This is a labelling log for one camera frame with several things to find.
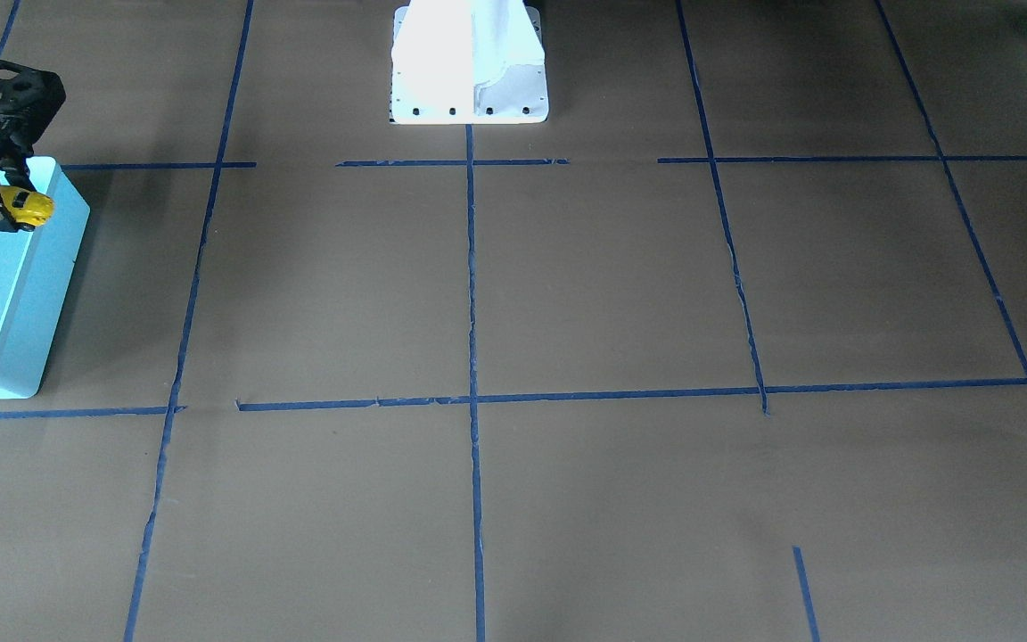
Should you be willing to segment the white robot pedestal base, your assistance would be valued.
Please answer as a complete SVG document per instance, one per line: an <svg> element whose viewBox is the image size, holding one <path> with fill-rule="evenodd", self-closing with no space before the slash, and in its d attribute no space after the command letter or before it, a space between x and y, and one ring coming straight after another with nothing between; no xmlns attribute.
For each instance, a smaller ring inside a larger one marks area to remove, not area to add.
<svg viewBox="0 0 1027 642"><path fill-rule="evenodd" d="M521 125L550 112L541 11L525 1L411 1L394 12L389 119Z"/></svg>

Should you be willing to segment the light blue plastic bin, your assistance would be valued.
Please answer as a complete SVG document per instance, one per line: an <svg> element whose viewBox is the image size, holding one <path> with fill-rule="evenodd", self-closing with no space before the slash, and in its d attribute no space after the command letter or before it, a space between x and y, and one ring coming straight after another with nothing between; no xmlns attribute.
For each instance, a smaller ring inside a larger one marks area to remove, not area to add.
<svg viewBox="0 0 1027 642"><path fill-rule="evenodd" d="M36 231L0 233L0 399L39 391L90 214L58 160L28 164L54 212Z"/></svg>

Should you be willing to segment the yellow beetle toy car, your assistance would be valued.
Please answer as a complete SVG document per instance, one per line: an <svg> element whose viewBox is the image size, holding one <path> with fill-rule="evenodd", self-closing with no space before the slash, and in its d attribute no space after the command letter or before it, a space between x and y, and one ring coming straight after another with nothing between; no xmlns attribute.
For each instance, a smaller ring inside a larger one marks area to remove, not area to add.
<svg viewBox="0 0 1027 642"><path fill-rule="evenodd" d="M48 195L18 186L0 186L0 232L33 232L54 213Z"/></svg>

